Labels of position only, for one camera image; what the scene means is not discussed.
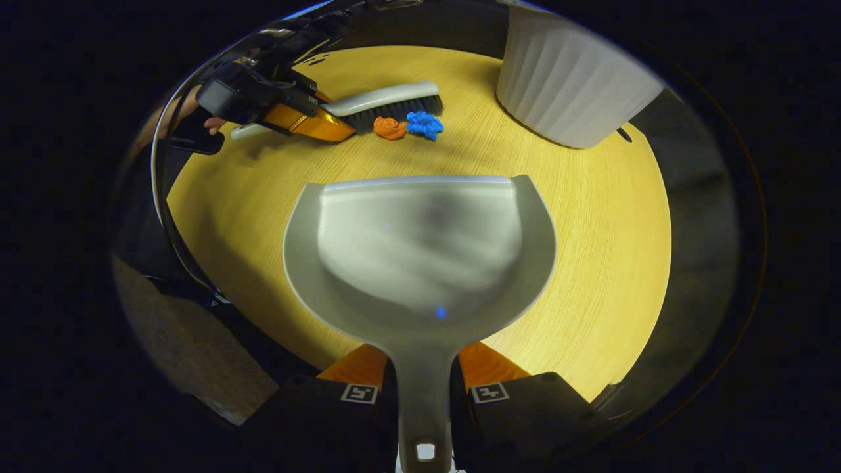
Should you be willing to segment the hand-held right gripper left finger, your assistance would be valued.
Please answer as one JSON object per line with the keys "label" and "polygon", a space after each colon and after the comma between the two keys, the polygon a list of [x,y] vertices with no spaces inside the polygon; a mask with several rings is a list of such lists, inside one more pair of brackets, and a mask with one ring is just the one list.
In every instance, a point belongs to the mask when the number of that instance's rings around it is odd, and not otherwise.
{"label": "hand-held right gripper left finger", "polygon": [[394,472],[396,381],[368,344],[314,377],[294,375],[240,427],[247,472]]}

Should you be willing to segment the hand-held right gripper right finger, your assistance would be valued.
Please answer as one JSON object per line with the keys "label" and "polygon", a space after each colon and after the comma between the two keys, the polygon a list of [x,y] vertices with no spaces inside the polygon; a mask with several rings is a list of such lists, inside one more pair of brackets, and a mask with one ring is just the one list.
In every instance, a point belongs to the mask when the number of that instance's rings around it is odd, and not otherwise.
{"label": "hand-held right gripper right finger", "polygon": [[529,374],[483,342],[463,348],[451,366],[450,417],[460,472],[547,472],[608,427],[559,374]]}

